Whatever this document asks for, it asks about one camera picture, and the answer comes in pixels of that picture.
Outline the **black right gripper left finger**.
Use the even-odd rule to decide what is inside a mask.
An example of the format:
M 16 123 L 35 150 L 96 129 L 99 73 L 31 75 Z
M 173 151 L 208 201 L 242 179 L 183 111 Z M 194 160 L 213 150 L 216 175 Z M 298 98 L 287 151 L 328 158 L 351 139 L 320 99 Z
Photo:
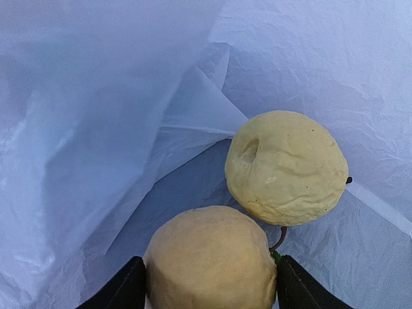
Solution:
M 134 256 L 77 309 L 144 309 L 145 279 L 144 261 Z

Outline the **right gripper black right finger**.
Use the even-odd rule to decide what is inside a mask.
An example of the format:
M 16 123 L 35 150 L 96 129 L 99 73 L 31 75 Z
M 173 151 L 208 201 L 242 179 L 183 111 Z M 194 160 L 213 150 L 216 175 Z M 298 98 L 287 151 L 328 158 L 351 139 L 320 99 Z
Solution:
M 277 297 L 280 308 L 350 309 L 323 287 L 292 256 L 277 261 Z

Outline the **peach fruit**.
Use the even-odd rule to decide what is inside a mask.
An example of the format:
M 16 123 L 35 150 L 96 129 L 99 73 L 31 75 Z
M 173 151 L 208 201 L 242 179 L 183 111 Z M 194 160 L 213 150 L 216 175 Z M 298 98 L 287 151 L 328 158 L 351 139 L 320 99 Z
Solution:
M 272 308 L 277 269 L 264 230 L 229 206 L 185 211 L 152 236 L 151 308 Z

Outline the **pale yellow bumpy fruit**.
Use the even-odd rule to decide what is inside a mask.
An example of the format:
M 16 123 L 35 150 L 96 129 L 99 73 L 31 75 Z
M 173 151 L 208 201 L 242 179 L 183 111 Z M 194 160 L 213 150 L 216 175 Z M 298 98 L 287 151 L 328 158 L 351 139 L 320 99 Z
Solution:
M 231 195 L 247 212 L 289 227 L 334 209 L 349 168 L 321 124 L 300 113 L 271 111 L 251 118 L 234 135 L 225 177 Z

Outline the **white plastic bag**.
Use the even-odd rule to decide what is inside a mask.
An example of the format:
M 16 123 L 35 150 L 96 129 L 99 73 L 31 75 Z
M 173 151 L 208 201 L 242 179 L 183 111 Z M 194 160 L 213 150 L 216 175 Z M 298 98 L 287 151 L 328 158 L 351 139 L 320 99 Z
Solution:
M 1 307 L 76 308 L 170 217 L 233 205 L 229 139 L 274 109 L 353 178 L 283 252 L 410 308 L 410 1 L 2 1 Z

